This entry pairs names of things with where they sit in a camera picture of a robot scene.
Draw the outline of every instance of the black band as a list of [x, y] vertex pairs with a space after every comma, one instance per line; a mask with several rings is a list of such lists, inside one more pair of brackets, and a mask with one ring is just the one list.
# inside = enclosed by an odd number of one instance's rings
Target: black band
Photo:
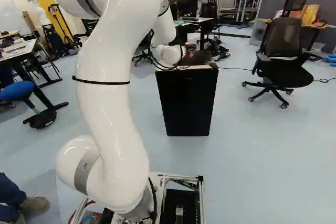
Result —
[[130, 81], [126, 82], [103, 82], [103, 81], [88, 81], [76, 78], [76, 76], [72, 76], [72, 79], [75, 81], [88, 83], [88, 84], [96, 84], [96, 85], [127, 85], [130, 84]]
[[163, 14], [165, 14], [167, 11], [169, 10], [169, 6], [167, 7], [167, 9], [163, 12], [163, 13], [161, 13], [158, 17], [161, 17]]

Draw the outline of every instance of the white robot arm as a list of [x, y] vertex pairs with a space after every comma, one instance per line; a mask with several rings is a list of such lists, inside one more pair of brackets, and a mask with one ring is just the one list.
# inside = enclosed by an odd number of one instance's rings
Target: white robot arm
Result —
[[59, 178], [125, 218], [149, 212], [149, 160], [128, 105], [131, 58], [153, 29], [158, 59], [172, 65], [185, 48], [176, 36], [167, 0], [56, 0], [68, 13], [99, 22], [76, 64], [77, 101], [92, 135], [79, 136], [57, 155]]

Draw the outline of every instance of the floor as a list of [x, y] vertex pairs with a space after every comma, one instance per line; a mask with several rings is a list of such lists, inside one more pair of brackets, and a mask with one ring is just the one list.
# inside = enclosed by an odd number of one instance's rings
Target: floor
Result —
[[[192, 40], [199, 35], [190, 36]], [[253, 67], [257, 48], [249, 46], [248, 39], [221, 39], [231, 56], [219, 66]], [[0, 171], [29, 194], [49, 195], [53, 189], [45, 183], [54, 183], [57, 193], [50, 197], [56, 197], [53, 202], [58, 203], [51, 217], [55, 224], [67, 223], [82, 197], [56, 179], [53, 170], [59, 148], [78, 134], [88, 133], [71, 79], [75, 62], [76, 56], [58, 60], [64, 80], [43, 88], [53, 103], [70, 103], [57, 112], [52, 126], [38, 131], [22, 125], [22, 120], [32, 115], [24, 104], [18, 107], [20, 113], [0, 113]], [[315, 79], [336, 77], [335, 69], [323, 62], [307, 62], [304, 67]], [[55, 76], [52, 68], [48, 71]], [[336, 81], [314, 82], [295, 90], [287, 97], [289, 108], [282, 110], [271, 94], [250, 103], [247, 98], [259, 89], [242, 88], [245, 80], [259, 78], [248, 71], [220, 70], [209, 137], [168, 137], [154, 68], [145, 63], [133, 67], [130, 107], [151, 169], [203, 175], [207, 223], [334, 224]], [[43, 109], [35, 97], [32, 101]]]

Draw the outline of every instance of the red wire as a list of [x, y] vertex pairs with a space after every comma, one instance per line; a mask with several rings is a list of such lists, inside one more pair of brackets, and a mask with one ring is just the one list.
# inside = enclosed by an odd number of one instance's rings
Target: red wire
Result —
[[[96, 202], [95, 202], [94, 200], [87, 202], [87, 203], [85, 204], [84, 208], [88, 207], [89, 205], [91, 205], [91, 204], [93, 204], [93, 203], [96, 203]], [[69, 219], [69, 221], [68, 221], [68, 224], [70, 224], [71, 220], [73, 219], [73, 216], [75, 215], [75, 212], [76, 212], [76, 211], [74, 211], [73, 214], [71, 215], [71, 217], [70, 217], [70, 219]]]

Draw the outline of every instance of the computer monitor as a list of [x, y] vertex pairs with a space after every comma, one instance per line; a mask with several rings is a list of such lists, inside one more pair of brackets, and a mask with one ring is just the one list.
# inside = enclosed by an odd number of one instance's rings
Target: computer monitor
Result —
[[174, 20], [178, 17], [196, 17], [198, 0], [169, 0]]

